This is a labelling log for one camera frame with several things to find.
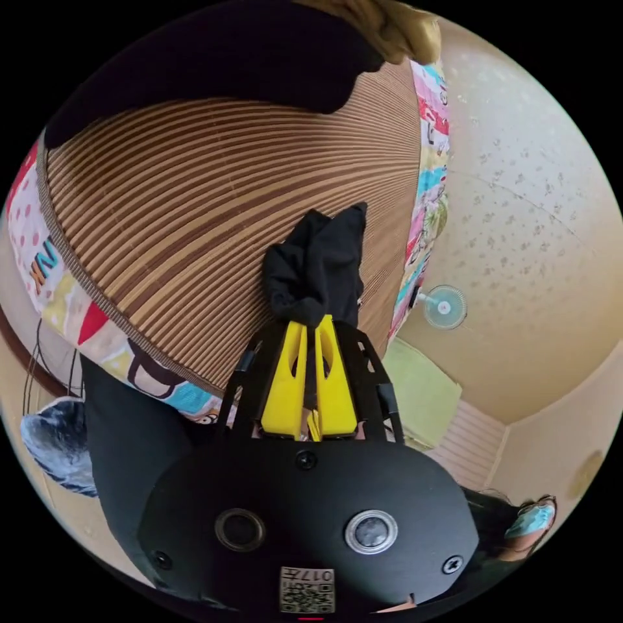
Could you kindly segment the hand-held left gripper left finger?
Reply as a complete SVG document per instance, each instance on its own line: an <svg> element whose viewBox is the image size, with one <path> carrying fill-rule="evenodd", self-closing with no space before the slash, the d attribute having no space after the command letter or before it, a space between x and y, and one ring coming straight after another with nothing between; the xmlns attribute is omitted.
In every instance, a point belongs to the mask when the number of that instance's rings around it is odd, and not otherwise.
<svg viewBox="0 0 623 623"><path fill-rule="evenodd" d="M260 419L264 434L300 437L307 355L307 328L300 323L288 323Z"/></svg>

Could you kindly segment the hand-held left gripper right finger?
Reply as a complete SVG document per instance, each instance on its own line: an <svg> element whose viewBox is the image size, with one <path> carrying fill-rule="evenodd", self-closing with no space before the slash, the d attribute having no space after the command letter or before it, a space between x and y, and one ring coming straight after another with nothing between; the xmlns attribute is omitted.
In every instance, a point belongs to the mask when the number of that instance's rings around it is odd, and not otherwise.
<svg viewBox="0 0 623 623"><path fill-rule="evenodd" d="M314 360L319 437L354 436L358 420L331 315L314 330Z"/></svg>

